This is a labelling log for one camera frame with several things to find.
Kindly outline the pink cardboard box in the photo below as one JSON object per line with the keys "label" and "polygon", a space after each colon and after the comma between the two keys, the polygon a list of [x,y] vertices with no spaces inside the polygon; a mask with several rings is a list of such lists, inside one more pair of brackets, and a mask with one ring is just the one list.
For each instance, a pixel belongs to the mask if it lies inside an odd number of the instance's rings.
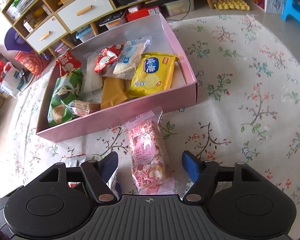
{"label": "pink cardboard box", "polygon": [[[102,61],[102,49],[131,46],[142,47],[130,72],[140,74],[138,80],[83,72]],[[70,52],[82,67],[66,75],[53,68],[36,129],[44,139],[60,142],[122,125],[154,108],[170,112],[197,103],[191,65],[161,14],[106,31]]]}

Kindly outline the yellow wafer snack pack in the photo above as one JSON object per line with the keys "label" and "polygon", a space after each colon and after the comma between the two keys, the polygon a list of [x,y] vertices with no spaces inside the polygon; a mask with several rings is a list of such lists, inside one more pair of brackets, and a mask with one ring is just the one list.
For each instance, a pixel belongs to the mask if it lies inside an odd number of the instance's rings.
{"label": "yellow wafer snack pack", "polygon": [[101,109],[106,109],[128,100],[123,79],[106,77],[102,89]]}

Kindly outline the white long snack pack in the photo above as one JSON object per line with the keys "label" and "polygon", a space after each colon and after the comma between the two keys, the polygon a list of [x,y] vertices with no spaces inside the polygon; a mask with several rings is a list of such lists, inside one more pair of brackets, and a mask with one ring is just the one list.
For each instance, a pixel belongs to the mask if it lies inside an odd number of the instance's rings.
{"label": "white long snack pack", "polygon": [[116,198],[120,199],[122,195],[122,190],[117,178],[117,172],[118,172],[118,168],[116,168],[116,170],[113,172],[113,174],[108,179],[106,184],[111,189],[113,194],[115,194]]}

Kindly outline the wooden white TV cabinet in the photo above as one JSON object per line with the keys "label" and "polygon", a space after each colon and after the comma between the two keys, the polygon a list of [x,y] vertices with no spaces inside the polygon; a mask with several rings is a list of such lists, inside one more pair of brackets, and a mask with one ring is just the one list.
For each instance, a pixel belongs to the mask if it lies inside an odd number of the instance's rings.
{"label": "wooden white TV cabinet", "polygon": [[[64,41],[66,35],[72,34],[86,25],[94,24],[96,20],[121,9],[121,5],[115,0],[68,0],[65,4],[61,4],[61,0],[34,0],[14,20],[8,14],[8,7],[13,1],[7,0],[2,14],[37,53],[46,50],[53,51],[52,45],[60,40]],[[43,13],[44,19],[32,31],[28,31],[24,27],[23,21],[31,11],[40,5],[45,5],[48,9]]]}

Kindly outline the white blue bread pack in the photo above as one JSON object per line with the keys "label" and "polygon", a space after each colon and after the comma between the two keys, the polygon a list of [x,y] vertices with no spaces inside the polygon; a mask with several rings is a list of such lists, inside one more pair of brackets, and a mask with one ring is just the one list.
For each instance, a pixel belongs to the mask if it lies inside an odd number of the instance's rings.
{"label": "white blue bread pack", "polygon": [[127,41],[123,45],[118,59],[109,67],[103,77],[131,80],[140,63],[141,55],[150,45],[151,40],[151,36],[145,36]]}

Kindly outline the pink rice crisp pack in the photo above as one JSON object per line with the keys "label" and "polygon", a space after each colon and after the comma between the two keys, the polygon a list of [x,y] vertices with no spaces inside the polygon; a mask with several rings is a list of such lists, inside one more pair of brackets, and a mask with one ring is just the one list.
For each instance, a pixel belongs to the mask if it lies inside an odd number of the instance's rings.
{"label": "pink rice crisp pack", "polygon": [[142,113],[125,124],[129,138],[131,171],[139,194],[173,194],[175,179],[159,128],[160,107]]}

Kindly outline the green cracker snack pack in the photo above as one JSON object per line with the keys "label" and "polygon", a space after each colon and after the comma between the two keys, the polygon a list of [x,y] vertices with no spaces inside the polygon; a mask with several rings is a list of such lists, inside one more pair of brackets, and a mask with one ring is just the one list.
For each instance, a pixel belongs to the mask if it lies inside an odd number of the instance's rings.
{"label": "green cracker snack pack", "polygon": [[50,127],[63,124],[75,118],[70,109],[70,103],[79,98],[82,81],[83,73],[81,68],[57,79],[47,114],[47,121]]}

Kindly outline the orange silver snack pack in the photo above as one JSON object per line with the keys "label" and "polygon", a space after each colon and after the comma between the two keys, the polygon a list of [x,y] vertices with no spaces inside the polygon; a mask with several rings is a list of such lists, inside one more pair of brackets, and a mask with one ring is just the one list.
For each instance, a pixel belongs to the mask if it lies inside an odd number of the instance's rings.
{"label": "orange silver snack pack", "polygon": [[[79,167],[86,160],[85,154],[73,155],[71,157],[63,158],[62,162],[65,163],[66,167]],[[74,188],[79,184],[78,181],[69,181],[68,185],[70,188]]]}

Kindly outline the red white snack pack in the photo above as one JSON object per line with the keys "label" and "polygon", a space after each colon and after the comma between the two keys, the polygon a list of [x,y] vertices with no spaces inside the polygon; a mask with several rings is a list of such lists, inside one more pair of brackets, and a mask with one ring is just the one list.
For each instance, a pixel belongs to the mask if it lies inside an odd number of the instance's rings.
{"label": "red white snack pack", "polygon": [[119,58],[122,50],[123,44],[112,45],[102,49],[97,57],[94,72],[99,73],[107,65],[114,63]]}
{"label": "red white snack pack", "polygon": [[55,67],[59,68],[61,76],[69,74],[81,67],[81,62],[74,57],[70,49],[59,56],[55,62]]}

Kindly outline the brown biscuit clear pack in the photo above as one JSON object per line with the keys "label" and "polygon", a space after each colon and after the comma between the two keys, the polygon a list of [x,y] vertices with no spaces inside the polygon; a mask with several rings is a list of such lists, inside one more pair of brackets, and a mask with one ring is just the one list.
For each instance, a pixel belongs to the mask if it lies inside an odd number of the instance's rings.
{"label": "brown biscuit clear pack", "polygon": [[73,100],[68,104],[68,109],[76,116],[85,116],[100,111],[101,104],[98,102]]}

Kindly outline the purple hat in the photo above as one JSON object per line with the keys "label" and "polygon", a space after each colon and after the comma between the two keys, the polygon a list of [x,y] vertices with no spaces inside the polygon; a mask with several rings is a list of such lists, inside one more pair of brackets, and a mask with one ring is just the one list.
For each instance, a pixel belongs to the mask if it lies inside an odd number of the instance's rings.
{"label": "purple hat", "polygon": [[29,53],[33,48],[22,38],[22,36],[11,27],[4,39],[4,45],[7,51],[23,51]]}

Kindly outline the yellow cracker snack pack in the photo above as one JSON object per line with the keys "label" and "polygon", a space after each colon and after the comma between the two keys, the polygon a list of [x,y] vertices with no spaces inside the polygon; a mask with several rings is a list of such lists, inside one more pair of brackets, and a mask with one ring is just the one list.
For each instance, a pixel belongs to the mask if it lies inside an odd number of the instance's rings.
{"label": "yellow cracker snack pack", "polygon": [[140,98],[170,89],[177,55],[148,52],[141,55],[127,95]]}

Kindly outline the clear white cake pack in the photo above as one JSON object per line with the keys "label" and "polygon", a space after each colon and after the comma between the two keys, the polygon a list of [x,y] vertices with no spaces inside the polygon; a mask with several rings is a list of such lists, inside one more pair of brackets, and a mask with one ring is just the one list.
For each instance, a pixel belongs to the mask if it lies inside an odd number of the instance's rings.
{"label": "clear white cake pack", "polygon": [[94,71],[98,53],[90,53],[87,57],[87,67],[83,79],[82,93],[86,101],[100,101],[102,94],[103,80],[101,72]]}

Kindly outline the red cardboard box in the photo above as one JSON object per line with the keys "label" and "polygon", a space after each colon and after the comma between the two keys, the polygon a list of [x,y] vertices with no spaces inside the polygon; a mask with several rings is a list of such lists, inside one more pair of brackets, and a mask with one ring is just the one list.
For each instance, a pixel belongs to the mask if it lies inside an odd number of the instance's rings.
{"label": "red cardboard box", "polygon": [[134,20],[138,20],[140,18],[144,18],[158,13],[160,13],[160,9],[158,6],[154,6],[151,8],[142,8],[136,12],[127,12],[126,19],[128,22],[132,22]]}

